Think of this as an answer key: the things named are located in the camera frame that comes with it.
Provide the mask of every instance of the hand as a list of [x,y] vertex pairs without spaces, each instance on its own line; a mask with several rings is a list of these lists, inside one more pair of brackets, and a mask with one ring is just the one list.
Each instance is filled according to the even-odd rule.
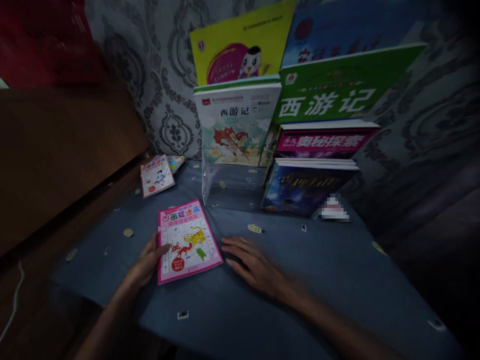
[[252,288],[281,302],[288,303],[296,293],[295,286],[278,268],[262,254],[258,247],[244,237],[224,237],[226,244],[221,249],[235,255],[248,267],[246,270],[238,262],[226,259],[226,263]]
[[159,258],[170,249],[170,244],[157,248],[157,232],[151,235],[151,239],[138,256],[137,261],[125,276],[124,283],[136,289],[144,287],[154,274]]

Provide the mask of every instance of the patterned curtain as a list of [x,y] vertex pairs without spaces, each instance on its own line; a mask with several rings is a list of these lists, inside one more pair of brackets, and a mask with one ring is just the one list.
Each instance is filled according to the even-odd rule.
[[[156,153],[201,158],[189,32],[272,0],[86,0],[93,38],[128,86]],[[480,82],[461,23],[435,1],[408,35],[427,50],[366,117],[382,130],[343,193],[379,234],[432,191],[475,144]]]

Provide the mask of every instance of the cartoon tiger illustration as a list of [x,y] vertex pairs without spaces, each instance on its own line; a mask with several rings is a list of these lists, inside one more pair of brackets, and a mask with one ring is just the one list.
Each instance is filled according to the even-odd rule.
[[195,229],[198,229],[198,231],[194,234],[186,234],[184,237],[183,237],[183,240],[185,240],[186,242],[191,242],[193,243],[193,245],[197,245],[198,243],[203,243],[206,239],[205,239],[205,235],[204,235],[204,232],[202,231],[202,228],[201,227],[194,227],[192,228],[192,231],[195,230]]

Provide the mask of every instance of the white cable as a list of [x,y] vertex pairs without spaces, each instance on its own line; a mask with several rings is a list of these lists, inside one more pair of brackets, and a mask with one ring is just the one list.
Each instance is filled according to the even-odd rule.
[[5,330],[3,330],[3,333],[0,336],[0,343],[4,339],[4,336],[7,333],[7,330],[9,329],[10,324],[12,323],[12,320],[14,319],[15,313],[17,312],[17,302],[18,302],[17,300],[19,297],[20,285],[22,285],[22,282],[24,281],[24,277],[25,277],[24,270],[22,269],[22,260],[18,261],[18,268],[20,269],[20,281],[16,286],[15,295],[13,295],[13,311],[11,312],[10,320],[8,320],[8,322],[6,323]]

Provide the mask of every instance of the wooden surface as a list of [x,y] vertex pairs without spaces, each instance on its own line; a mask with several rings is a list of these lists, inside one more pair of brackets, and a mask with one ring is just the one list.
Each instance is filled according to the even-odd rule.
[[[40,231],[0,258],[0,329],[12,313],[13,297],[20,280],[21,259],[25,278],[18,293],[18,309],[5,338],[0,343],[0,359],[65,359],[81,332],[75,323],[59,314],[49,303],[49,277],[59,259],[107,213],[124,195],[135,191],[140,162],[135,159],[107,181],[101,191],[91,192],[49,222]],[[83,326],[98,309],[82,310]]]
[[0,256],[148,147],[112,84],[0,90],[0,112]]

